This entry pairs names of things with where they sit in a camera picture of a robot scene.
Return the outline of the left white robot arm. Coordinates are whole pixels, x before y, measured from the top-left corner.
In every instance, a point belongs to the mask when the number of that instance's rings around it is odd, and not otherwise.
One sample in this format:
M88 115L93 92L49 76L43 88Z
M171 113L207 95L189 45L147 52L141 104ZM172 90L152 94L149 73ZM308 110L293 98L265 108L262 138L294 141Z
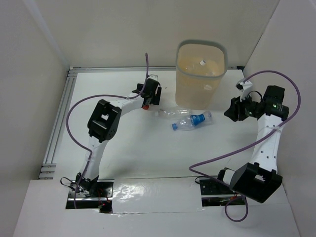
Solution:
M92 197L97 193L97 181L99 166L107 143L114 138L120 118L136 109L146 105L158 105L161 96L161 85L148 78L145 84L137 84L137 87L126 98L109 102L99 100L88 121L88 151L84 165L76 175L76 184L86 197Z

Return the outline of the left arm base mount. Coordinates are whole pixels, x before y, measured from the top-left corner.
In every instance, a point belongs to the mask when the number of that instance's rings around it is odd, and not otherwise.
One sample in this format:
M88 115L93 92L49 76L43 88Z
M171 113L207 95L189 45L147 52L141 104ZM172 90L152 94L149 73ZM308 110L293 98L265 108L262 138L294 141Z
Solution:
M75 182L66 177L61 178L60 183L69 189L66 209L98 209L106 214L113 212L113 182L97 181L92 194L81 187L76 190Z

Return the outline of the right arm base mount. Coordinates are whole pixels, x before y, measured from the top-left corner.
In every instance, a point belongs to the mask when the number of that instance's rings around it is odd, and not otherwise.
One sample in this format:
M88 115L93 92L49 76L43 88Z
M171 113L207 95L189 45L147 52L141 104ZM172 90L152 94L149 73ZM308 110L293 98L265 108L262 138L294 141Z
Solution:
M195 183L200 188L202 207L245 205L240 195L212 179L198 176Z

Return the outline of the capless clear bottle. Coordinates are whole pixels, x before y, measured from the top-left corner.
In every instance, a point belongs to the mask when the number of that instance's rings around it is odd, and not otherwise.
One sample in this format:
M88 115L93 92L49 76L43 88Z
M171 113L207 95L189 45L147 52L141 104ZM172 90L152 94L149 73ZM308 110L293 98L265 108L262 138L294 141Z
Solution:
M196 74L205 77L217 77L219 75L217 69L212 69L210 67L199 67L197 68Z

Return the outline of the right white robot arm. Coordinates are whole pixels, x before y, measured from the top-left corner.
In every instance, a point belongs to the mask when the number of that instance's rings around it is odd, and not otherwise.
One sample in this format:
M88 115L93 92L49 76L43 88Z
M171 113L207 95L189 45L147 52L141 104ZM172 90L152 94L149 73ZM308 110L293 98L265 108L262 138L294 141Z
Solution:
M224 168L215 182L216 190L222 194L232 190L259 203L264 203L281 185L282 177L277 173L277 150L282 128L289 109L284 106L285 89L269 85L260 102L250 95L231 100L224 115L232 121L243 121L248 117L258 120L258 135L250 162L233 171Z

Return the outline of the clear bottle front white cap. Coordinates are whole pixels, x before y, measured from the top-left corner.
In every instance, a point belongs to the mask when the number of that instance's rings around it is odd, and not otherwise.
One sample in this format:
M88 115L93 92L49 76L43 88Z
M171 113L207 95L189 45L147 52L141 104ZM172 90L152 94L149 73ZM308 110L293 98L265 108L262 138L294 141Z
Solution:
M185 63L184 71L192 75L206 76L208 73L206 61L204 61L203 59L188 60Z

